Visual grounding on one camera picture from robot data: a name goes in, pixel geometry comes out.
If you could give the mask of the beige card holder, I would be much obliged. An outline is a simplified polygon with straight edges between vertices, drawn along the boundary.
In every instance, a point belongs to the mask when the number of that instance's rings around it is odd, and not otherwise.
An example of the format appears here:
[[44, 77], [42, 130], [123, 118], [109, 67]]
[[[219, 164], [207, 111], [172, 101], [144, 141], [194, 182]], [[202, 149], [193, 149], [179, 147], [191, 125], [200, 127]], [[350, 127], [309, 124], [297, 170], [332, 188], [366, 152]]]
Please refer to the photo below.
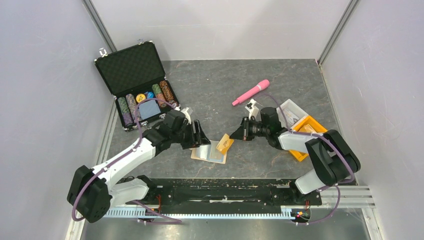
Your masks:
[[227, 155], [222, 154], [219, 150], [217, 150], [219, 141], [211, 140], [210, 142], [211, 144], [193, 148], [190, 157], [194, 160], [202, 160], [215, 164], [225, 164]]

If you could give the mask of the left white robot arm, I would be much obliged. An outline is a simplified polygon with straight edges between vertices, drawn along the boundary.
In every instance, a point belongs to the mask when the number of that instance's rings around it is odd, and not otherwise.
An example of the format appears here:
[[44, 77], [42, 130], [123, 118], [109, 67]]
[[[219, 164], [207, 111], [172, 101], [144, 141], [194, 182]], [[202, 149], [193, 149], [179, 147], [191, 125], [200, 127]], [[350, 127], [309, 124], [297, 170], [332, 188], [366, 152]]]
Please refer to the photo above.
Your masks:
[[94, 223], [111, 207], [137, 200], [153, 203], [157, 190], [148, 178], [136, 177], [123, 183], [120, 180], [172, 144], [179, 144], [184, 150], [211, 144], [199, 120], [191, 120], [188, 107], [169, 111], [161, 122], [144, 130], [134, 143], [111, 159], [91, 168], [79, 167], [67, 195], [72, 219]]

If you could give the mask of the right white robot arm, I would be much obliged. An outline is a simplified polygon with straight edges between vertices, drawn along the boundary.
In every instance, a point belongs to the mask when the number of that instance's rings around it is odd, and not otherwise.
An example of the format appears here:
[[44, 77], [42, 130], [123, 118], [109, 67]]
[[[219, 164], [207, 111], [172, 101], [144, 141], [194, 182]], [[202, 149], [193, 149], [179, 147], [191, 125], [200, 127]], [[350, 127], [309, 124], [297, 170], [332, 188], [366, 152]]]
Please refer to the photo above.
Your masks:
[[361, 163], [337, 130], [299, 132], [282, 126], [286, 121], [280, 107], [264, 107], [260, 110], [260, 120], [253, 116], [243, 117], [239, 128], [229, 137], [242, 141], [264, 137], [275, 149], [308, 154], [313, 169], [292, 182], [288, 191], [289, 199], [295, 204], [302, 204], [313, 191], [350, 183], [355, 179]]

